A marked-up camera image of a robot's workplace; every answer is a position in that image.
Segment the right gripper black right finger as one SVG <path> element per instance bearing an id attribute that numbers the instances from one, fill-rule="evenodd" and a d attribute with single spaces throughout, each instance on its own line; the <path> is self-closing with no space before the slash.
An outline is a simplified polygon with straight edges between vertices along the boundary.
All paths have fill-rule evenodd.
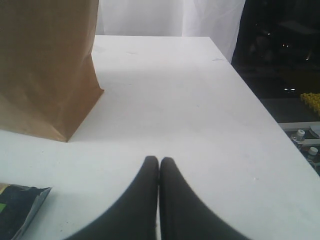
<path id="1" fill-rule="evenodd" d="M 175 161 L 160 164 L 159 210 L 163 240 L 235 240 L 237 232 L 193 192 Z"/>

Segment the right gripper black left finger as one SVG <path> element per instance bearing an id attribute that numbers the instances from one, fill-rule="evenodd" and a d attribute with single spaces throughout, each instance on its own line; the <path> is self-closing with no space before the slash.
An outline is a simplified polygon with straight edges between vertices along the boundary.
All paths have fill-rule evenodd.
<path id="1" fill-rule="evenodd" d="M 121 197 L 69 240 L 155 240 L 159 161 L 147 156 Z"/>

